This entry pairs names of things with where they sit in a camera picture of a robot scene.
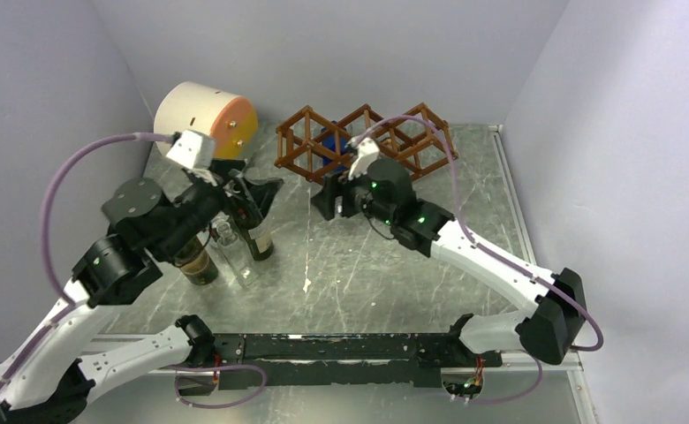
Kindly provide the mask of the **olive wine bottle gold label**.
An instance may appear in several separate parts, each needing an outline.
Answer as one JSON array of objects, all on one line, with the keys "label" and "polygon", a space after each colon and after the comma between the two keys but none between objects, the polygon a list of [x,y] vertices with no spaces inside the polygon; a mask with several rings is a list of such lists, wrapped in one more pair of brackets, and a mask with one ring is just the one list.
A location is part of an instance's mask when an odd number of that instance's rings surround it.
[{"label": "olive wine bottle gold label", "polygon": [[212,284],[219,277],[217,266],[197,237],[176,253],[173,265],[194,285]]}]

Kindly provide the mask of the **dark green wine bottle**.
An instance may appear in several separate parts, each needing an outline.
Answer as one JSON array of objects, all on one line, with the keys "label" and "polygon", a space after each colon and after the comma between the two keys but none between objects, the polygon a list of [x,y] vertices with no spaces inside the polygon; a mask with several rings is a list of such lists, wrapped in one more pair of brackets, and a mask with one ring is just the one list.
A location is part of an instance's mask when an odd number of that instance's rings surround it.
[{"label": "dark green wine bottle", "polygon": [[256,207],[237,206],[231,210],[235,229],[255,261],[264,261],[274,252],[271,231]]}]

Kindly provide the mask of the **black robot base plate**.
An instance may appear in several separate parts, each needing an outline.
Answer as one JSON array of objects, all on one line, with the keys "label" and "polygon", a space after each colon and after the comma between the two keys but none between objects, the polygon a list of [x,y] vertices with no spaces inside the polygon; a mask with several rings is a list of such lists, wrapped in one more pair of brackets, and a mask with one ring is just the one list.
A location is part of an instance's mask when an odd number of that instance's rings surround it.
[{"label": "black robot base plate", "polygon": [[470,352],[449,333],[334,335],[217,333],[212,348],[178,363],[193,369],[254,365],[269,386],[410,383],[440,388],[449,368],[500,367],[498,352]]}]

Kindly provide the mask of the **brown wooden wine rack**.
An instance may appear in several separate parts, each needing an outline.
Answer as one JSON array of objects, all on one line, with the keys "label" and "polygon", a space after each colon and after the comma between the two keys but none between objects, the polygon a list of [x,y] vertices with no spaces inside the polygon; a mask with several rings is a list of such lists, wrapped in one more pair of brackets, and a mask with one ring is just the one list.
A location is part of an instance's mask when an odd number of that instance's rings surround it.
[{"label": "brown wooden wine rack", "polygon": [[320,185],[327,174],[350,168],[355,154],[347,150],[347,143],[370,127],[375,130],[368,137],[381,155],[405,166],[412,180],[458,159],[447,121],[424,102],[406,115],[409,118],[378,125],[384,116],[366,103],[339,120],[330,120],[307,105],[276,128],[275,166]]}]

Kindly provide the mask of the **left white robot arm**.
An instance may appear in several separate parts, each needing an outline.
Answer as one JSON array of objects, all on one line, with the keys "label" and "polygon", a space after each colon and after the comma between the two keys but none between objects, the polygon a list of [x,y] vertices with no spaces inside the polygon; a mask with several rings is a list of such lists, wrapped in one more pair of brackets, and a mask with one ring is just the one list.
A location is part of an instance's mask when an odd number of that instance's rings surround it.
[{"label": "left white robot arm", "polygon": [[124,182],[102,205],[107,234],[74,266],[62,296],[34,333],[0,363],[0,423],[69,423],[98,397],[161,367],[212,365],[215,337],[191,314],[116,350],[84,348],[116,314],[162,276],[159,266],[231,205],[227,185],[242,160],[215,160],[190,170],[175,200],[151,178]]}]

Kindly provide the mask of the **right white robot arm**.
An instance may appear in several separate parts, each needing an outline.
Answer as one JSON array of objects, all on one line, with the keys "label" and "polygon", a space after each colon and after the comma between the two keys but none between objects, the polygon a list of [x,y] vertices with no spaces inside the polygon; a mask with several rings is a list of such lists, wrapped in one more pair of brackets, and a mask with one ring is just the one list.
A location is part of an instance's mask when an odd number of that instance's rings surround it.
[{"label": "right white robot arm", "polygon": [[587,310],[580,275],[524,261],[469,230],[446,208],[419,198],[395,160],[377,159],[357,177],[329,174],[310,203],[326,220],[362,214],[386,224],[399,245],[463,270],[515,306],[512,313],[461,324],[446,344],[454,364],[469,365],[480,353],[524,350],[558,365],[574,349]]}]

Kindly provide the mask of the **small clear glass bottle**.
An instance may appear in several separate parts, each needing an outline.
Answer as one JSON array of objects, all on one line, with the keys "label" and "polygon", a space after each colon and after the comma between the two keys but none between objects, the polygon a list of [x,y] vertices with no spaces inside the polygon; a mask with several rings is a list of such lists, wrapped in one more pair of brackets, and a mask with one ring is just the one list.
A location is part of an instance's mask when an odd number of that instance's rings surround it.
[{"label": "small clear glass bottle", "polygon": [[239,285],[252,285],[259,274],[247,248],[245,240],[233,229],[228,220],[216,217],[211,222],[211,236],[214,246],[231,268]]}]

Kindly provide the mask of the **blue square glass bottle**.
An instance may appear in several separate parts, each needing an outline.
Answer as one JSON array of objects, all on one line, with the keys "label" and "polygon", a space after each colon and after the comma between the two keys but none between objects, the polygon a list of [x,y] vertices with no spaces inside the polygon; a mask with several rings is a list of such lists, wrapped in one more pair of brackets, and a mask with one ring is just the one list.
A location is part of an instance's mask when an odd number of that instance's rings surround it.
[{"label": "blue square glass bottle", "polygon": [[[327,128],[322,127],[321,130],[319,131],[319,134],[324,134],[327,132]],[[348,153],[347,152],[347,143],[349,141],[348,137],[343,137],[339,136],[339,139],[337,140],[337,135],[335,133],[330,133],[327,135],[326,138],[323,139],[322,141],[322,146],[325,147],[326,149],[336,153],[337,148],[340,149],[341,154]],[[325,167],[329,165],[332,161],[327,157],[324,156],[322,157],[322,167]],[[337,168],[334,170],[334,172],[342,172],[342,171],[347,171],[348,168],[347,166],[344,165],[338,165]]]}]

